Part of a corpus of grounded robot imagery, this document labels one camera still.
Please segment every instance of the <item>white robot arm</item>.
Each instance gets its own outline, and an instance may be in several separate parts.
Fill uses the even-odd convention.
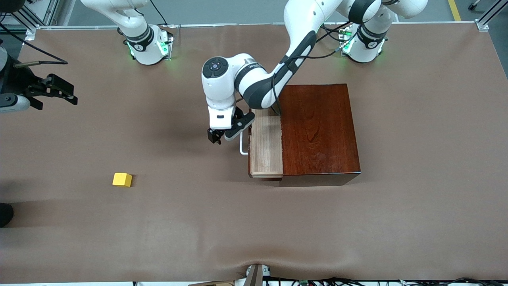
[[[156,25],[148,25],[138,8],[149,0],[81,0],[118,25],[132,56],[141,64],[153,65],[171,57],[173,35]]]
[[[214,57],[204,64],[201,80],[210,114],[209,140],[220,143],[222,136],[232,140],[254,121],[253,113],[244,115],[236,107],[236,91],[253,109],[265,109],[275,103],[305,56],[312,51],[319,27],[333,11],[356,24],[358,32],[352,41],[358,42],[359,37],[363,37],[366,44],[363,48],[359,44],[349,48],[352,51],[368,49],[368,53],[359,52],[364,58],[365,54],[369,57],[372,54],[370,42],[376,42],[376,48],[384,41],[394,16],[390,10],[409,18],[420,13],[426,4],[427,0],[289,0],[284,9],[284,23],[290,47],[272,72],[268,73],[246,53],[232,58]],[[374,57],[376,55],[377,49],[374,49]]]

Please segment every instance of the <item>brown table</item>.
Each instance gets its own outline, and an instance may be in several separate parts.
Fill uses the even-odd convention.
[[[79,104],[0,116],[1,283],[274,276],[507,279],[508,80],[475,24],[398,24],[360,65],[306,61],[291,84],[347,83],[362,174],[279,188],[212,145],[200,70],[249,52],[271,69],[283,26],[183,29],[174,58],[132,61],[116,31],[38,31],[68,66],[40,66]],[[314,55],[333,48],[324,41]],[[44,59],[23,48],[24,61]],[[113,173],[135,187],[111,186]]]

